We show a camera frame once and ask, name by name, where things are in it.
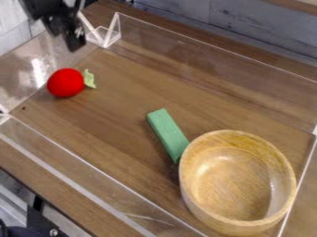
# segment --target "bowl rim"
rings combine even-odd
[[[212,213],[211,211],[203,209],[196,204],[196,202],[193,200],[193,197],[191,195],[191,192],[188,191],[188,188],[184,185],[184,181],[183,181],[183,178],[181,178],[184,176],[183,171],[181,171],[184,165],[183,165],[181,161],[184,159],[187,159],[188,151],[195,146],[195,144],[200,142],[201,139],[204,139],[205,137],[214,136],[215,134],[224,133],[224,132],[235,132],[235,133],[239,133],[242,135],[247,135],[248,137],[252,137],[256,140],[259,140],[260,142],[263,142],[267,145],[267,147],[271,147],[275,150],[275,152],[278,154],[278,159],[280,160],[280,162],[282,162],[282,164],[283,164],[283,166],[284,166],[284,168],[288,172],[288,175],[290,175],[288,176],[288,181],[290,181],[290,186],[291,186],[288,197],[287,197],[282,207],[267,218],[262,218],[262,219],[256,219],[256,220],[238,220],[238,219],[232,219],[232,218],[226,218],[222,215]],[[258,137],[256,135],[254,135],[254,134],[251,134],[246,131],[235,131],[235,130],[210,131],[210,132],[204,133],[203,135],[200,135],[197,138],[195,138],[191,141],[189,145],[187,146],[187,148],[183,152],[183,155],[180,157],[177,177],[179,177],[181,195],[185,194],[185,196],[189,199],[191,203],[197,207],[197,209],[201,213],[207,214],[208,217],[216,219],[218,221],[222,221],[224,224],[230,224],[230,225],[240,226],[240,227],[262,226],[262,225],[270,224],[275,221],[279,221],[282,219],[282,217],[284,216],[284,214],[287,213],[287,211],[290,210],[290,208],[291,208],[291,204],[292,204],[292,201],[294,201],[294,198],[295,198],[295,189],[296,189],[295,176],[294,176],[294,172],[292,172],[292,169],[291,169],[291,164],[290,164],[287,158],[284,157],[284,155],[282,154],[282,152],[276,149],[276,147],[270,142],[267,142],[264,139],[262,139],[260,137]]]

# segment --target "bowl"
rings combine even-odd
[[[287,158],[258,136],[212,131],[184,150],[180,192],[192,214],[219,233],[247,236],[270,229],[294,200]]]

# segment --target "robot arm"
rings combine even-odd
[[[85,33],[77,13],[77,0],[74,7],[68,7],[62,0],[20,0],[26,15],[34,20],[41,19],[48,32],[57,36],[61,34],[70,52],[85,44]]]

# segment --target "green sponge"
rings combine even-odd
[[[164,149],[175,163],[179,162],[189,142],[177,128],[164,108],[147,114],[147,121],[163,143]]]

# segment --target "red tomato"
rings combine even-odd
[[[49,77],[46,82],[49,93],[57,97],[69,97],[84,89],[81,73],[74,69],[60,69]]]

